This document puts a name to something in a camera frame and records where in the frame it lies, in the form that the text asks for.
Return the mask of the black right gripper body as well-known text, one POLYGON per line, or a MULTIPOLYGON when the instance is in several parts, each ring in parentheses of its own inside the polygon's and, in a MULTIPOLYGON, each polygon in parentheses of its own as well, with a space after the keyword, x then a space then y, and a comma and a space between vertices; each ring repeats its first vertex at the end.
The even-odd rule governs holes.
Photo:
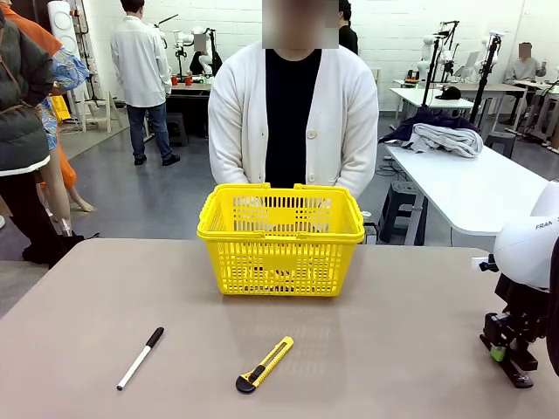
POLYGON ((535 343, 546 336, 547 319, 526 313, 487 313, 482 336, 495 347, 509 346, 514 340, 535 343))

